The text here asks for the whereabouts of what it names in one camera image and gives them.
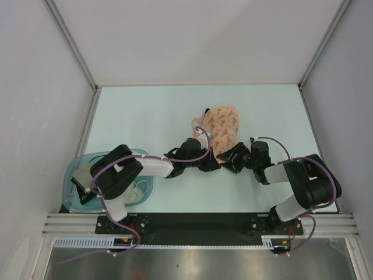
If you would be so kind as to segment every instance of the translucent plastic container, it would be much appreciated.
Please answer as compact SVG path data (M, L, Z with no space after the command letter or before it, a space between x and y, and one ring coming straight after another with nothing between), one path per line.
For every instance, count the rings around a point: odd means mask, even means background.
M132 149L133 152L141 153L147 155L144 150ZM71 178L74 172L80 167L88 164L89 162L97 162L102 156L106 155L108 152L91 153L89 155L79 156L74 159L67 168L65 179L64 179L64 189L62 191L62 203L70 212L101 212L102 205L100 200L95 197L82 205L80 203L80 198L76 186L71 182ZM140 182L138 184L141 191L145 194L139 201L131 202L126 204L126 206L134 206L143 203L147 200L153 191L153 177L152 176L140 176L135 179L135 182Z

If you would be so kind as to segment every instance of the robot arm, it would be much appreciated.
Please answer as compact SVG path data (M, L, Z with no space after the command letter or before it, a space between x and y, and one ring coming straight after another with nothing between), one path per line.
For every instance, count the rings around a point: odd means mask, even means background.
M254 141L251 138L250 148L251 150L240 142L217 158L225 160L222 165L235 173L244 167L251 169L256 180L264 185L290 183L294 194L270 212L279 222L295 219L317 205L341 196L339 182L318 155L287 160L275 165L271 163L266 142Z
M180 148L174 148L161 157L140 155L132 152L126 145L120 145L97 163L77 170L72 181L86 195L90 194L91 187L98 189L110 216L119 222L127 216L125 191L137 176L174 178L181 175L187 167L197 167L204 172L219 169L220 165L209 147L208 137L210 135L204 132L196 139L188 138ZM89 186L95 176L97 178L94 186Z
M121 221L127 216L124 192L137 176L174 178L181 175L187 167L197 167L204 172L219 169L220 164L213 156L212 149L209 149L207 156L203 157L207 151L208 137L209 135L201 134L197 139L189 138L180 148L172 149L162 157L137 155L126 145L120 145L89 169L83 167L90 178L85 182L90 182L92 177L114 161L124 156L134 156L113 165L96 180L95 187L102 194L107 211L113 220ZM239 142L217 158L224 160L225 163L221 165L234 173L239 173L243 168L251 169L257 181L264 185L290 182L294 194L270 210L271 219L278 224L295 219L317 205L333 201L342 194L339 182L318 155L288 160L275 165L269 157L267 143L251 139L250 149ZM332 178L335 193L325 170ZM78 180L78 175L73 178L73 181L88 193L87 183L82 184L82 180Z

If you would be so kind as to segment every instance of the red wire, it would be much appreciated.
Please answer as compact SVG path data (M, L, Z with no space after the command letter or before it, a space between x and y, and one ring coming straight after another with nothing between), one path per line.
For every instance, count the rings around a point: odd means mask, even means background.
M131 228L131 229L133 229L133 230L136 230L135 229L135 226L133 225L133 223L131 223L130 225L129 225L129 227ZM133 233L132 234L132 240L134 240L135 239L135 234Z
M295 231L291 226L289 226L288 231L289 235L293 234L293 237L290 239L290 241L293 241L295 239Z

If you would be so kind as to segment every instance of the white wall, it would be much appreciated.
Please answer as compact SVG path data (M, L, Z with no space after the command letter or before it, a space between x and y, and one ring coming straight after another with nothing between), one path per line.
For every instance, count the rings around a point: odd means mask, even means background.
M1 1L0 38L1 271L59 206L92 92L42 0Z
M373 260L373 1L353 1L305 87L321 149Z
M56 0L99 85L298 83L342 0Z

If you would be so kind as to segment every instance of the orange patterned cloth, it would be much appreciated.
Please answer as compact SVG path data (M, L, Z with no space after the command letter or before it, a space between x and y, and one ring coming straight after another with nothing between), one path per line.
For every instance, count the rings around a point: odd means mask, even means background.
M236 136L240 126L236 108L219 107L211 109L202 118L195 118L193 126L195 125L200 125L214 135L211 146L215 157L236 145Z

